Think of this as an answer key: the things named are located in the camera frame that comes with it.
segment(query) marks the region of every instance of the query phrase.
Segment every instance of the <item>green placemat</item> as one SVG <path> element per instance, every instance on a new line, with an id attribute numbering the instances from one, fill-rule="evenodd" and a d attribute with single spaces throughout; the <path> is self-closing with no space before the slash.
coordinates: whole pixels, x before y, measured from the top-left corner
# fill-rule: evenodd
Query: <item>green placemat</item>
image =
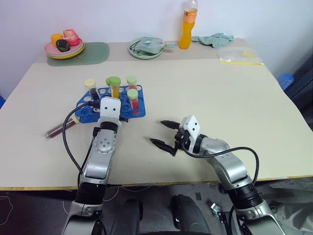
<path id="1" fill-rule="evenodd" d="M 85 49 L 75 57 L 56 60 L 47 57 L 50 66 L 71 66 L 71 65 L 95 65 L 106 61 L 110 54 L 110 47 L 106 43 L 85 43 Z"/>

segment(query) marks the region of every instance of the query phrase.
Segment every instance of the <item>test tube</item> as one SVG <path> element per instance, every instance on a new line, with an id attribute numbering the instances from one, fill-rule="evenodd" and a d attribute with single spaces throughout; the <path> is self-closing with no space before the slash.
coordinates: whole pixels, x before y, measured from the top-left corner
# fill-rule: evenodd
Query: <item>test tube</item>
<path id="1" fill-rule="evenodd" d="M 111 96 L 113 98 L 119 98 L 119 85 L 121 84 L 121 79 L 119 77 L 109 77 Z"/>
<path id="2" fill-rule="evenodd" d="M 137 90 L 137 79 L 135 76 L 133 75 L 129 75 L 127 76 L 127 79 L 126 79 L 127 83 L 128 83 L 128 89 L 136 89 Z"/>
<path id="3" fill-rule="evenodd" d="M 77 117 L 75 115 L 72 115 L 68 121 L 67 124 L 65 126 L 65 129 L 67 130 L 68 128 L 76 125 L 79 123 L 79 120 L 77 119 Z M 58 134 L 62 133 L 63 130 L 63 122 L 60 123 L 59 125 L 56 125 L 55 127 L 53 127 L 52 129 L 48 130 L 47 132 L 44 133 L 44 138 L 45 139 L 52 139 L 54 137 L 56 137 Z"/>
<path id="4" fill-rule="evenodd" d="M 129 89 L 127 91 L 127 97 L 131 103 L 131 107 L 133 110 L 139 109 L 139 101 L 138 101 L 138 91 L 135 89 Z M 138 115 L 139 111 L 133 111 L 134 115 Z"/>
<path id="5" fill-rule="evenodd" d="M 87 79 L 85 81 L 85 87 L 89 90 L 89 93 L 93 100 L 100 100 L 100 94 L 96 87 L 96 81 L 94 79 Z"/>

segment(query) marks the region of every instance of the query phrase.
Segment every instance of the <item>red liquid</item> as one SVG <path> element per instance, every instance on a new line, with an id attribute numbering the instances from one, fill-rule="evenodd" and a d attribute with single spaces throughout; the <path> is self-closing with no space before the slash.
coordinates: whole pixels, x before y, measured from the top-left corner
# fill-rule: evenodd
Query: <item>red liquid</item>
<path id="1" fill-rule="evenodd" d="M 138 99 L 130 99 L 132 109 L 139 109 L 139 101 Z M 138 115 L 139 111 L 133 111 L 133 114 Z"/>
<path id="2" fill-rule="evenodd" d="M 137 86 L 136 85 L 129 85 L 129 89 L 136 89 L 137 90 Z"/>

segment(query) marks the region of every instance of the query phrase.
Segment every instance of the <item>stacked plates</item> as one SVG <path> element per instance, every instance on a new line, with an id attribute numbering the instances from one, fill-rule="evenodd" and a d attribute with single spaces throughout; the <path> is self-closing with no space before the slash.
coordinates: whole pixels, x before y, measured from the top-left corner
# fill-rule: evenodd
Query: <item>stacked plates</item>
<path id="1" fill-rule="evenodd" d="M 80 54 L 85 48 L 85 43 L 79 39 L 79 44 L 73 47 L 70 47 L 68 51 L 61 52 L 59 51 L 52 42 L 48 43 L 45 46 L 45 51 L 47 53 L 47 56 L 53 59 L 57 60 L 64 60 L 68 58 L 72 58 L 78 54 Z"/>

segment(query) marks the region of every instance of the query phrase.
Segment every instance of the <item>black cable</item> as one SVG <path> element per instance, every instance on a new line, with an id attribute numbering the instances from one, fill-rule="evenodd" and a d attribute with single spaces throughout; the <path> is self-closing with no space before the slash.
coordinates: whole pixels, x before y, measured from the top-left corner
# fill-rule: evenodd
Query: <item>black cable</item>
<path id="1" fill-rule="evenodd" d="M 252 149 L 252 148 L 248 148 L 248 147 L 236 147 L 236 148 L 230 148 L 228 150 L 225 150 L 225 151 L 222 151 L 222 152 L 219 152 L 219 153 L 214 153 L 214 154 L 203 154 L 203 155 L 195 155 L 195 154 L 192 154 L 192 153 L 189 153 L 188 150 L 186 149 L 185 145 L 182 144 L 181 145 L 184 152 L 193 157 L 193 158 L 213 158 L 213 157 L 216 157 L 216 156 L 219 156 L 219 155 L 222 155 L 222 154 L 225 154 L 225 153 L 229 153 L 229 152 L 233 152 L 233 151 L 236 151 L 236 150 L 248 150 L 250 152 L 253 153 L 254 157 L 255 157 L 255 172 L 254 172 L 254 177 L 253 177 L 253 181 L 252 183 L 255 185 L 256 183 L 256 180 L 258 178 L 258 174 L 259 174 L 259 166 L 260 166 L 260 163 L 259 163 L 259 157 L 257 155 L 257 153 Z M 233 234 L 232 230 L 231 230 L 231 218 L 232 218 L 232 215 L 233 215 L 233 212 L 234 212 L 234 209 L 235 209 L 235 205 L 233 205 L 230 209 L 230 212 L 229 212 L 229 217 L 228 217 L 228 223 L 229 223 L 229 228 L 230 228 L 230 232 L 231 234 Z M 237 223 L 239 225 L 239 228 L 240 228 L 240 222 L 239 222 L 239 218 L 237 216 Z"/>
<path id="2" fill-rule="evenodd" d="M 213 153 L 213 154 L 203 154 L 203 155 L 195 155 L 195 154 L 192 154 L 192 153 L 189 153 L 188 150 L 186 149 L 186 146 L 184 144 L 182 144 L 182 148 L 184 150 L 184 152 L 189 155 L 190 157 L 193 157 L 193 158 L 213 158 L 213 157 L 216 157 L 216 156 L 219 156 L 219 155 L 222 155 L 222 154 L 225 154 L 225 153 L 229 153 L 229 152 L 233 152 L 233 151 L 236 151 L 236 150 L 249 150 L 250 152 L 253 153 L 254 157 L 255 157 L 255 163 L 256 163 L 256 166 L 255 166 L 255 173 L 254 173 L 254 177 L 253 177 L 253 184 L 255 184 L 257 178 L 258 178 L 258 174 L 259 174 L 259 157 L 257 155 L 257 153 L 252 149 L 252 148 L 248 148 L 248 147 L 235 147 L 235 148 L 230 148 L 228 150 L 225 150 L 225 151 L 222 151 L 222 152 L 218 152 L 218 153 Z"/>
<path id="3" fill-rule="evenodd" d="M 65 118 L 65 121 L 63 123 L 63 129 L 62 129 L 62 134 L 63 134 L 63 142 L 64 142 L 64 145 L 65 145 L 65 149 L 67 150 L 67 153 L 69 154 L 69 157 L 71 158 L 71 160 L 73 161 L 73 163 L 75 164 L 75 166 L 77 167 L 77 169 L 79 170 L 79 173 L 80 174 L 83 174 L 83 171 L 81 169 L 81 167 L 78 165 L 77 161 L 75 160 L 75 158 L 73 157 L 72 153 L 70 152 L 69 148 L 68 148 L 68 145 L 67 145 L 67 138 L 66 138 L 66 135 L 65 135 L 65 130 L 66 130 L 66 125 L 67 125 L 67 121 L 68 119 L 70 118 L 70 116 L 72 116 L 73 113 L 75 113 L 77 110 L 85 107 L 86 105 L 90 105 L 90 103 L 84 103 L 78 107 L 76 107 L 75 109 L 73 109 L 69 114 L 68 116 Z"/>
<path id="4" fill-rule="evenodd" d="M 100 220 L 100 222 L 102 224 L 102 229 L 103 229 L 104 235 L 107 235 L 106 227 L 104 227 L 104 224 L 103 224 L 102 220 L 101 219 L 99 219 L 99 220 Z"/>
<path id="5" fill-rule="evenodd" d="M 233 206 L 230 209 L 229 215 L 228 215 L 228 225 L 229 225 L 229 230 L 231 231 L 231 234 L 233 234 L 233 231 L 231 229 L 231 218 L 232 218 L 234 209 L 235 209 L 235 205 L 233 204 Z"/>
<path id="6" fill-rule="evenodd" d="M 88 152 L 87 152 L 87 154 L 86 154 L 86 156 L 85 156 L 85 160 L 84 160 L 84 162 L 83 162 L 83 164 L 82 164 L 82 167 L 81 167 L 82 170 L 84 169 L 84 166 L 85 166 L 85 164 L 86 164 L 86 162 L 87 162 L 87 159 L 88 159 L 88 156 L 89 156 L 89 154 L 90 154 L 90 151 L 91 151 L 91 148 L 92 148 L 93 140 L 94 140 L 94 137 L 92 137 L 91 143 L 90 143 L 89 148 L 88 148 Z M 78 186 L 78 187 L 79 187 L 80 175 L 81 175 L 81 174 L 78 173 L 78 176 L 77 176 L 77 186 Z"/>

